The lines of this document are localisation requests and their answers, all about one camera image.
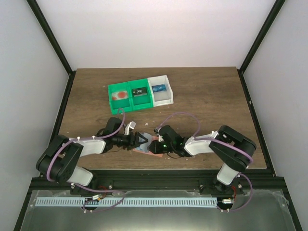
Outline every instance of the wooden tabletop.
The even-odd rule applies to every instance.
[[[169,78],[174,104],[126,113],[127,122],[137,123],[135,131],[154,134],[153,129],[173,112],[190,112],[201,122],[199,135],[228,125],[252,139],[257,150],[251,168],[266,168],[235,67],[78,69],[59,134],[96,134],[113,116],[108,101],[109,84],[161,75]],[[177,115],[167,124],[181,136],[191,136],[197,129],[197,123],[187,115]],[[222,164],[214,153],[172,159],[166,154],[157,157],[126,150],[88,155],[78,163],[91,169],[210,169]]]

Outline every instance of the card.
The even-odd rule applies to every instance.
[[[128,94],[126,90],[113,92],[111,96],[112,96],[112,100],[124,100],[128,98]]]
[[[152,136],[149,133],[141,133],[141,135],[143,135],[145,138],[148,139],[147,143],[144,143],[142,145],[140,145],[137,148],[134,148],[133,151],[138,152],[138,153],[144,153],[144,154],[148,154],[148,155],[154,155],[157,157],[163,157],[163,154],[153,154],[152,152],[150,152],[148,150],[148,146],[151,144],[152,141],[158,140],[157,136]]]
[[[167,89],[166,89],[165,84],[159,84],[159,85],[152,86],[153,93],[166,91],[166,90]]]
[[[132,90],[133,97],[147,95],[148,90],[146,87],[143,88],[135,88]]]

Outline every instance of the black metal frame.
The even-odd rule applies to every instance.
[[[34,12],[37,20],[43,28],[46,36],[48,37],[51,45],[61,60],[64,68],[66,69],[69,79],[65,88],[65,93],[62,103],[58,112],[58,116],[52,131],[51,140],[58,135],[62,119],[64,116],[68,97],[73,85],[76,71],[72,71],[68,61],[66,60],[62,49],[60,48],[51,28],[49,27],[42,11],[39,8],[36,0],[27,0],[32,11]],[[299,223],[295,208],[292,203],[289,191],[285,184],[284,178],[276,177],[275,170],[267,150],[267,146],[261,131],[260,124],[257,119],[253,103],[251,101],[248,88],[244,79],[244,72],[249,63],[253,59],[257,49],[262,43],[263,38],[268,32],[270,26],[275,20],[279,10],[283,6],[285,0],[276,0],[274,3],[265,23],[263,24],[256,40],[254,41],[250,51],[248,52],[241,68],[238,70],[239,78],[243,87],[243,91],[247,100],[247,104],[256,128],[260,146],[265,158],[266,169],[249,169],[245,174],[251,179],[254,189],[267,189],[267,190],[282,190],[285,198],[289,201],[289,210],[291,212],[296,230],[302,230]],[[218,170],[95,170],[94,175],[98,179],[103,179],[112,184],[114,189],[131,191],[131,190],[196,190],[200,189],[199,186],[202,182],[207,182],[209,179],[215,177]],[[243,189],[249,189],[248,183],[241,181]],[[45,178],[33,178],[26,195],[22,210],[18,217],[14,231],[19,231],[26,213],[26,209],[30,200],[33,190],[70,190],[69,184],[60,185],[55,182],[49,182]]]

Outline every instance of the black cable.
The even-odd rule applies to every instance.
[[[172,157],[172,156],[169,155],[169,153],[167,153],[167,155],[168,155],[170,158],[172,158],[172,159],[179,159],[179,158],[182,158],[181,156],[180,156],[180,157]]]
[[[96,136],[102,136],[103,134],[101,134],[103,131],[105,130],[105,128],[100,129],[97,133]]]
[[[117,151],[110,151],[110,152],[107,152],[107,153],[116,153],[116,152],[118,152],[118,151],[120,151],[120,150],[122,150],[122,148],[120,148],[120,149],[117,150]]]

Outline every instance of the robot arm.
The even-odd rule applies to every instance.
[[[105,153],[114,145],[131,150],[148,143],[148,139],[140,133],[133,134],[132,130],[136,125],[134,122],[128,123],[124,134],[116,133],[108,137],[119,129],[121,123],[120,119],[112,117],[96,137],[87,139],[79,138],[76,141],[70,141],[68,137],[58,135],[38,160],[37,170],[47,175],[49,169],[50,178],[58,183],[89,185],[93,174],[84,168],[77,167],[81,156]],[[148,150],[154,154],[173,152],[181,157],[209,152],[217,154],[224,162],[217,175],[217,180],[223,185],[230,185],[239,172],[245,171],[256,150],[256,144],[253,141],[228,126],[222,126],[218,131],[208,135],[190,138],[181,137],[169,125],[161,127],[156,132],[159,140],[152,141],[148,146]],[[63,157],[56,157],[53,165],[50,166],[58,150],[68,142],[70,143],[61,152]]]
[[[244,172],[256,150],[256,144],[224,125],[211,134],[182,138],[169,125],[156,131],[163,141],[154,141],[149,146],[153,153],[174,152],[182,157],[190,157],[201,153],[215,153],[224,162],[217,180],[224,185],[230,185],[233,179]]]
[[[77,183],[83,186],[88,186],[93,178],[93,174],[82,167],[77,166],[78,159],[89,154],[101,154],[112,149],[114,145],[123,147],[123,149],[133,149],[141,144],[148,142],[140,133],[132,132],[136,123],[130,122],[125,127],[124,134],[115,134],[106,139],[100,137],[116,131],[121,125],[121,120],[118,118],[110,118],[106,128],[101,129],[97,136],[91,138],[71,141],[70,138],[64,135],[58,135],[49,144],[46,151],[39,158],[36,168],[41,173],[47,175],[50,168],[50,178],[58,183]],[[57,154],[58,150],[66,143],[70,142],[61,152],[61,157],[56,157],[52,166],[51,160]]]

